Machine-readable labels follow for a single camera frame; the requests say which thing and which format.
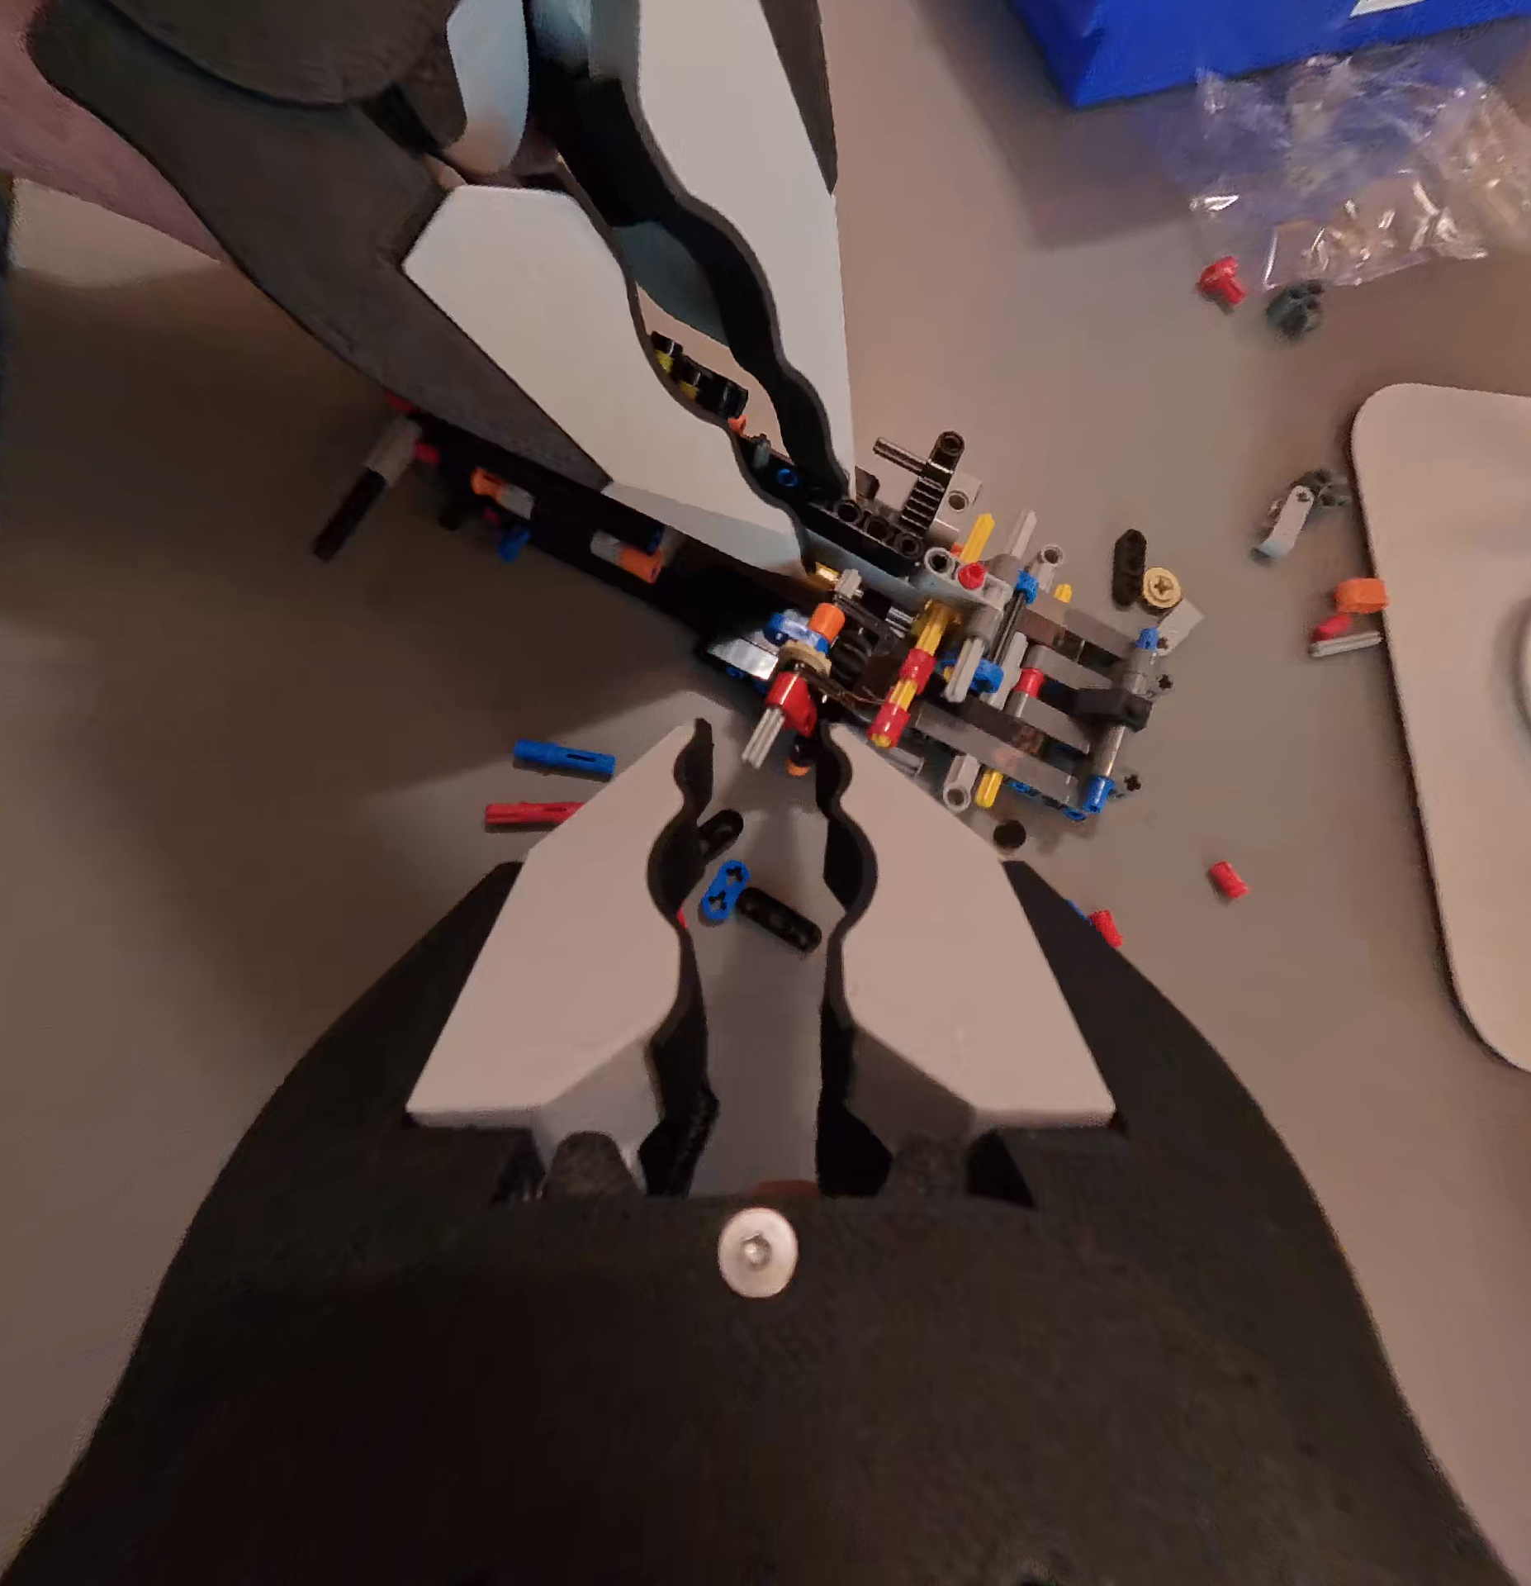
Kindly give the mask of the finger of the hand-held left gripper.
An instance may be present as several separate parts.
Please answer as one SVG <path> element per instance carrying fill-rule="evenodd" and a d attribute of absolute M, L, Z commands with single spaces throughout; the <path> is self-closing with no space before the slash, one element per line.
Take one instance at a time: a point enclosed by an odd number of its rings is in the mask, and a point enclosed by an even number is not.
<path fill-rule="evenodd" d="M 763 389 L 800 481 L 844 496 L 854 438 L 819 6 L 565 4 L 563 162 L 633 247 L 644 292 Z"/>
<path fill-rule="evenodd" d="M 613 502 L 738 564 L 802 568 L 792 517 L 656 368 L 631 284 L 570 195 L 450 189 L 403 275 L 600 467 Z"/>

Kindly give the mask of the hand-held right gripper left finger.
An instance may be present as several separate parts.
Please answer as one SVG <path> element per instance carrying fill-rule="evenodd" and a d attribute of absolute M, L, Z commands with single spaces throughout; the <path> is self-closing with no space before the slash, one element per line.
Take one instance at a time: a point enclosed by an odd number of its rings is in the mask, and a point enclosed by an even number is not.
<path fill-rule="evenodd" d="M 693 939 L 712 729 L 664 735 L 539 838 L 407 1095 L 421 1126 L 524 1132 L 547 1167 L 602 1136 L 652 1196 L 685 1196 L 714 1126 Z"/>

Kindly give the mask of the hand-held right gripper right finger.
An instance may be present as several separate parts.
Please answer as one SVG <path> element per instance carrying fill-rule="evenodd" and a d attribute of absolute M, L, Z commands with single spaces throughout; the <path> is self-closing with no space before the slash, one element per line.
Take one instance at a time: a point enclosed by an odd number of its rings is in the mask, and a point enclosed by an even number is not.
<path fill-rule="evenodd" d="M 815 1186 L 874 1196 L 903 1149 L 1103 1130 L 1114 1102 L 1008 865 L 852 727 L 819 733 Z"/>

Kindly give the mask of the multicoloured lego technic assembly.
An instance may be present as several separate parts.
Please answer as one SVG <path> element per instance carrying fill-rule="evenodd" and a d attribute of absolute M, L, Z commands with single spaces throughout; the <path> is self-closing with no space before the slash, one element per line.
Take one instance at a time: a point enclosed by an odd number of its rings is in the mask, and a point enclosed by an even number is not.
<path fill-rule="evenodd" d="M 839 718 L 903 770 L 947 758 L 938 793 L 953 815 L 990 807 L 1004 784 L 1087 823 L 1140 788 L 1124 755 L 1171 687 L 1177 634 L 1074 609 L 1054 587 L 1052 547 L 1029 552 L 1031 519 L 990 551 L 990 525 L 965 525 L 977 486 L 959 471 L 959 434 L 940 432 L 926 453 L 875 444 L 909 477 L 897 506 L 860 469 L 852 496 L 819 500 L 763 432 L 749 434 L 743 387 L 664 335 L 648 341 L 675 395 L 726 424 L 747 479 L 806 512 L 806 572 L 747 568 L 399 399 L 312 554 L 333 560 L 421 469 L 444 529 L 485 531 L 504 562 L 543 551 L 683 626 L 706 667 L 759 698 L 747 764 L 792 743 L 786 762 L 804 774 L 819 725 Z"/>

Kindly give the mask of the person's left forearm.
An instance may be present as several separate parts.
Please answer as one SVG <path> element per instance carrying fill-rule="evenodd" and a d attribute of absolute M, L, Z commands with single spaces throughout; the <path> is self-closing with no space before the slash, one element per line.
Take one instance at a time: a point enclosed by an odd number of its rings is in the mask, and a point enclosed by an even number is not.
<path fill-rule="evenodd" d="M 197 222 L 135 148 L 65 100 L 26 55 L 38 2 L 0 2 L 0 170 L 160 232 L 223 261 Z"/>

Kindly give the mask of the long black lego pin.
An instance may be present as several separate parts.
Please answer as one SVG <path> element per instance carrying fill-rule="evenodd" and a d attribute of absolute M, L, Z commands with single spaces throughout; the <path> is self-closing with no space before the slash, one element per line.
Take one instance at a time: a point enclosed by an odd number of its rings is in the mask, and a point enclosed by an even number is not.
<path fill-rule="evenodd" d="M 821 931 L 815 922 L 759 887 L 743 887 L 734 910 L 741 920 L 747 920 L 798 955 L 811 955 L 821 945 Z"/>

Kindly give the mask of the light grey lego beam connector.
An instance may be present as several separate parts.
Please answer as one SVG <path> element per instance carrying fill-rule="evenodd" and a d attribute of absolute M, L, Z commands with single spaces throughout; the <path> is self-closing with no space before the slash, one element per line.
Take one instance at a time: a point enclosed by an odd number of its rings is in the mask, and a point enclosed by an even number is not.
<path fill-rule="evenodd" d="M 1348 479 L 1330 469 L 1309 469 L 1270 506 L 1250 556 L 1274 564 L 1287 556 L 1303 531 L 1320 516 L 1350 504 Z"/>

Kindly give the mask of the blue plastic bin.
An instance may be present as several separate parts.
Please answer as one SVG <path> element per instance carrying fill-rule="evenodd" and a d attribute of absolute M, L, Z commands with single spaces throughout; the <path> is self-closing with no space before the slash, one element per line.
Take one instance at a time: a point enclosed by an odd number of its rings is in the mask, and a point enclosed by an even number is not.
<path fill-rule="evenodd" d="M 1531 2 L 1010 2 L 1072 109 L 1528 18 Z"/>

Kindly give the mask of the white rounded placemat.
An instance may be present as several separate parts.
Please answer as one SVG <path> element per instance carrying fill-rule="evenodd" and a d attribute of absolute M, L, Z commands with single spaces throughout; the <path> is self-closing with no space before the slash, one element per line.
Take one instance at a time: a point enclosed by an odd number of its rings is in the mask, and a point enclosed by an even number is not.
<path fill-rule="evenodd" d="M 1388 385 L 1350 461 L 1388 589 L 1388 673 L 1449 984 L 1531 1073 L 1531 743 L 1513 650 L 1531 607 L 1531 397 Z"/>

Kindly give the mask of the clear plastic parts bag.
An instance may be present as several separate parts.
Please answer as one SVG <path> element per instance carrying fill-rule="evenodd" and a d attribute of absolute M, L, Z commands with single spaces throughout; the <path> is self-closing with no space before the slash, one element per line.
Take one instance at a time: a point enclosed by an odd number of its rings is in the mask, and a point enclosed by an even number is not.
<path fill-rule="evenodd" d="M 1204 72 L 1151 129 L 1206 263 L 1252 294 L 1472 263 L 1528 232 L 1531 127 L 1441 43 Z"/>

